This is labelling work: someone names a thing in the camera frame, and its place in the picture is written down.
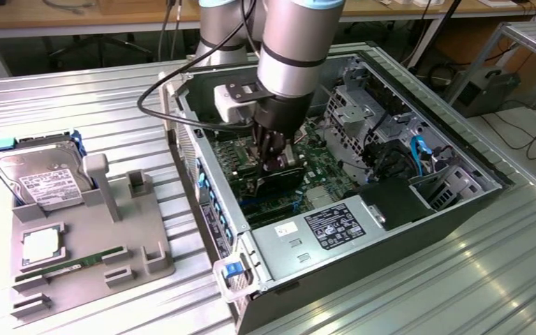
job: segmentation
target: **motherboard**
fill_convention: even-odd
[[[303,161],[298,167],[299,187],[267,195],[254,194],[259,173],[258,149],[253,136],[213,142],[223,172],[230,181],[243,214],[253,229],[311,211],[343,199],[359,184],[342,170],[343,162],[333,156],[319,136],[325,131],[309,121],[295,140],[295,152]]]

